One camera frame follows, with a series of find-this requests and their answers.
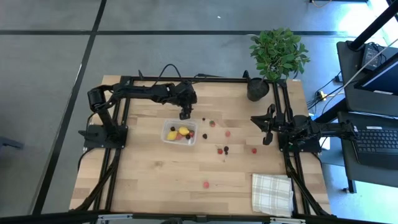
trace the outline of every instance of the keyboard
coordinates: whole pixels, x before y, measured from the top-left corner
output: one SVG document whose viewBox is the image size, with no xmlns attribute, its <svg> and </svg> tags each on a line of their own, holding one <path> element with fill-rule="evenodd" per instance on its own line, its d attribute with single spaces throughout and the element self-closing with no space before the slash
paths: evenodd
<svg viewBox="0 0 398 224">
<path fill-rule="evenodd" d="M 386 129 L 358 129 L 355 140 L 357 153 L 398 154 L 398 131 Z"/>
</svg>

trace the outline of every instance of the clear plastic box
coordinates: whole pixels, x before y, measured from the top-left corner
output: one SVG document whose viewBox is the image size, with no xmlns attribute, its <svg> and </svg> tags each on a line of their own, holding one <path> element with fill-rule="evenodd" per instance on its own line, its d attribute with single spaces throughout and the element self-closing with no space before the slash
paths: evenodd
<svg viewBox="0 0 398 224">
<path fill-rule="evenodd" d="M 186 127 L 189 130 L 195 132 L 192 138 L 186 139 L 185 137 L 180 140 L 169 141 L 167 140 L 167 135 L 170 132 L 171 127 L 175 127 L 175 130 L 178 131 L 180 127 Z M 179 119 L 168 119 L 164 122 L 161 139 L 163 142 L 193 146 L 197 141 L 197 133 L 198 133 L 198 125 L 193 121 L 181 121 Z"/>
</svg>

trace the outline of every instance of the wooden table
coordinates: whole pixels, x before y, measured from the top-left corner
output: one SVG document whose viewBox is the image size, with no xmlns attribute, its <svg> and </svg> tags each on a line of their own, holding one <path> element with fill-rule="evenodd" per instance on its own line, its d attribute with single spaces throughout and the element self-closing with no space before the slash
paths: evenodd
<svg viewBox="0 0 398 224">
<path fill-rule="evenodd" d="M 106 75 L 102 84 L 112 85 L 119 81 L 120 76 Z M 134 84 L 150 86 L 153 82 Z M 287 86 L 293 112 L 308 114 L 301 82 L 288 80 Z M 178 118 L 180 108 L 151 100 L 131 99 L 127 119 L 129 132 L 126 147 L 121 153 L 111 210 L 266 215 L 252 211 L 251 175 L 285 174 L 285 165 L 277 145 L 277 135 L 274 134 L 271 145 L 263 146 L 264 133 L 249 118 L 266 114 L 268 106 L 274 103 L 272 86 L 270 88 L 263 99 L 251 102 L 246 98 L 245 83 L 195 84 L 198 103 L 193 105 L 191 120 L 198 124 L 198 137 L 192 147 L 160 140 L 164 121 Z M 284 110 L 282 90 L 279 95 Z M 215 121 L 214 128 L 209 126 L 209 120 Z M 230 138 L 225 137 L 226 130 L 231 132 Z M 226 145 L 229 146 L 229 155 L 223 162 L 224 155 L 217 154 L 216 146 Z M 251 152 L 254 147 L 257 154 Z M 95 149 L 83 158 L 70 208 L 79 206 L 93 190 L 103 156 L 104 149 Z M 319 161 L 311 154 L 301 153 L 300 156 L 307 188 L 323 209 L 330 212 Z M 203 188 L 205 181 L 210 183 L 209 189 Z M 107 186 L 103 192 L 101 208 L 104 208 Z M 302 213 L 297 186 L 295 192 L 298 210 Z"/>
</svg>

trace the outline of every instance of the gray floor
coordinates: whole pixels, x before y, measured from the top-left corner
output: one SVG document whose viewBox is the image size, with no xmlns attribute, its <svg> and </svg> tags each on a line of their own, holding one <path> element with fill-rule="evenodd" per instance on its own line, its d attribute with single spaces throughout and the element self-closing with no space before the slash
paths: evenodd
<svg viewBox="0 0 398 224">
<path fill-rule="evenodd" d="M 0 29 L 91 29 L 100 1 L 0 0 Z M 366 4 L 331 2 L 318 9 L 304 0 L 250 1 L 108 1 L 101 30 L 292 30 L 359 33 L 374 18 Z M 77 160 L 90 111 L 86 92 L 103 75 L 158 75 L 174 63 L 183 76 L 209 73 L 241 77 L 258 74 L 249 57 L 250 36 L 140 35 L 97 36 L 76 101 L 44 212 L 68 209 Z M 303 81 L 307 100 L 339 71 L 336 43 L 352 37 L 305 36 L 312 61 Z M 25 143 L 23 151 L 0 152 L 0 217 L 29 213 L 37 182 L 53 143 L 85 49 L 87 36 L 0 36 L 0 136 Z M 373 41 L 383 43 L 381 34 Z M 167 71 L 165 75 L 174 75 Z M 326 87 L 326 93 L 337 85 Z M 317 109 L 320 114 L 322 106 Z M 398 190 L 358 184 L 346 195 L 343 167 L 323 166 L 331 209 L 335 215 L 360 220 L 398 222 L 391 200 Z"/>
</svg>

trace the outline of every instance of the dish towel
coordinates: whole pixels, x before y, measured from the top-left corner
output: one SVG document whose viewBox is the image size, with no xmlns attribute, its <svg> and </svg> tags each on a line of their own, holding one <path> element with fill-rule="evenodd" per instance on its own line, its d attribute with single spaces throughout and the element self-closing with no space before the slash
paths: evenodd
<svg viewBox="0 0 398 224">
<path fill-rule="evenodd" d="M 286 175 L 252 175 L 252 209 L 279 217 L 291 217 L 292 181 Z"/>
</svg>

